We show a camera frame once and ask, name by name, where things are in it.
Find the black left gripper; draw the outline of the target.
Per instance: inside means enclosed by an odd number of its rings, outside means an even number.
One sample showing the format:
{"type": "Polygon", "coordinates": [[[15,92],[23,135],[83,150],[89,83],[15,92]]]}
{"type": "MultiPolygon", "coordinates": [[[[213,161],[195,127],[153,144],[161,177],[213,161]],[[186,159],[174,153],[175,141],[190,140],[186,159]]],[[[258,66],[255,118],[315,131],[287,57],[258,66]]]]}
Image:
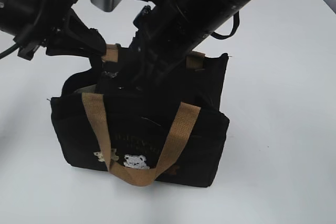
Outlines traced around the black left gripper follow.
{"type": "Polygon", "coordinates": [[[78,0],[17,0],[17,49],[23,59],[39,47],[48,56],[101,57],[106,42],[72,9],[78,0]]]}

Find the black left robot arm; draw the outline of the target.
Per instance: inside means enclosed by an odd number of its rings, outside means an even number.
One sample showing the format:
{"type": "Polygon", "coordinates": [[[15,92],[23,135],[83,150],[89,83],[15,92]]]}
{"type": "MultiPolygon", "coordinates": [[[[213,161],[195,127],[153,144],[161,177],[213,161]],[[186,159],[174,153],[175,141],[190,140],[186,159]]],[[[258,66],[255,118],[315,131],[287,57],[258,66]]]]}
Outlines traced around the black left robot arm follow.
{"type": "Polygon", "coordinates": [[[73,10],[78,0],[1,0],[1,31],[13,36],[14,44],[1,52],[13,52],[32,60],[40,48],[48,56],[101,57],[106,42],[88,28],[73,10]]]}

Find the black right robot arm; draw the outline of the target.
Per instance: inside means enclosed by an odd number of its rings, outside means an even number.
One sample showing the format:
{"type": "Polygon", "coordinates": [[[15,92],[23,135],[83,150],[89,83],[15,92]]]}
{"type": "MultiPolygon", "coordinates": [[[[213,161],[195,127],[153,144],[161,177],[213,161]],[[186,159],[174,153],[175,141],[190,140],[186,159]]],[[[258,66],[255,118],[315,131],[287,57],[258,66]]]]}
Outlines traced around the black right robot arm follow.
{"type": "Polygon", "coordinates": [[[251,0],[164,0],[145,6],[134,20],[130,45],[135,59],[115,77],[118,88],[158,86],[207,37],[223,40],[216,29],[251,0]]]}

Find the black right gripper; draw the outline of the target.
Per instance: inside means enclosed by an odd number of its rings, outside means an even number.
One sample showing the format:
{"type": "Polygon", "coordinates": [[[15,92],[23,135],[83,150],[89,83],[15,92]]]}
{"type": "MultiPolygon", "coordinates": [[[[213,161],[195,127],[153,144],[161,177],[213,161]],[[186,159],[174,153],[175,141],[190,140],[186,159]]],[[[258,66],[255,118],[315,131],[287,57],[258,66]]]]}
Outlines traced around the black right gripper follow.
{"type": "Polygon", "coordinates": [[[130,44],[135,59],[116,77],[118,88],[144,90],[156,87],[202,42],[199,9],[155,7],[139,13],[138,30],[130,44]]]}

